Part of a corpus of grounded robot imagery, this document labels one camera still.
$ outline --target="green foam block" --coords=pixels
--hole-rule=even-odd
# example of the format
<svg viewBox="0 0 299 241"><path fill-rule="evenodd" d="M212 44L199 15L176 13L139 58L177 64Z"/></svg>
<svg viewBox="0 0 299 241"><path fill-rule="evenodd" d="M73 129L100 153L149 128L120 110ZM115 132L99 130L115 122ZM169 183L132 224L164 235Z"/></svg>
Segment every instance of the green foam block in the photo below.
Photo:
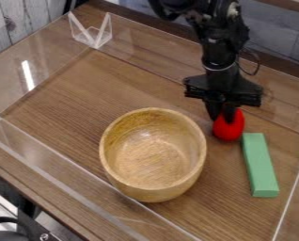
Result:
<svg viewBox="0 0 299 241"><path fill-rule="evenodd" d="M264 134L244 133L243 150L252 196L259 198L276 197L279 186Z"/></svg>

